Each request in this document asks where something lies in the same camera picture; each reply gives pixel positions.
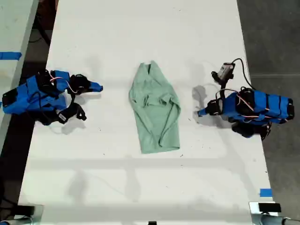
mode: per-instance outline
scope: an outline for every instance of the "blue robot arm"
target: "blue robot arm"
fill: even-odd
[[[251,137],[258,133],[264,139],[270,133],[273,122],[282,124],[294,118],[293,100],[263,93],[255,90],[250,84],[252,88],[242,87],[240,91],[231,90],[234,93],[225,97],[224,91],[227,90],[225,87],[228,80],[233,79],[236,60],[232,63],[224,63],[218,73],[211,73],[214,80],[221,85],[220,98],[216,95],[216,99],[211,100],[206,108],[198,111],[198,116],[206,114],[228,116],[228,121],[234,122],[233,131],[244,137]]]
[[[72,101],[66,106],[62,93],[67,90]],[[103,87],[89,81],[83,75],[72,75],[68,72],[45,70],[32,76],[19,87],[3,94],[3,111],[8,114],[22,114],[27,112],[31,117],[49,125],[54,121],[66,123],[76,115],[86,120],[80,105],[74,102],[75,96],[86,92],[101,92]]]

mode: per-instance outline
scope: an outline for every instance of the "gray carpet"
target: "gray carpet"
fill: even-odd
[[[238,0],[254,87],[294,100],[293,121],[273,126],[263,142],[274,199],[300,219],[300,0]]]

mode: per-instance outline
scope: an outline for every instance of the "white table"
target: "white table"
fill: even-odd
[[[38,0],[0,1],[0,52],[21,52],[16,60],[0,60],[0,96],[18,86]],[[0,109],[0,153],[5,140],[10,115]]]
[[[249,201],[270,188],[260,137],[220,117],[193,119],[219,89],[210,75],[246,60],[235,0],[61,0],[48,69],[104,86],[77,98],[88,119],[36,123],[19,203],[45,206],[42,224],[252,224]],[[181,103],[180,150],[143,155],[128,92],[141,62],[155,60]],[[246,82],[241,65],[228,88]]]

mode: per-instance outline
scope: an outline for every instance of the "crumpled fabric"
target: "crumpled fabric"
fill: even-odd
[[[129,100],[135,112],[142,153],[172,151],[180,148],[178,97],[157,63],[141,63]]]

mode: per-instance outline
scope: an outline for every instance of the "blue tape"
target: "blue tape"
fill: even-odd
[[[271,188],[261,188],[261,191],[259,193],[260,197],[272,197],[272,189]]]
[[[19,60],[21,56],[20,52],[0,52],[0,60]]]

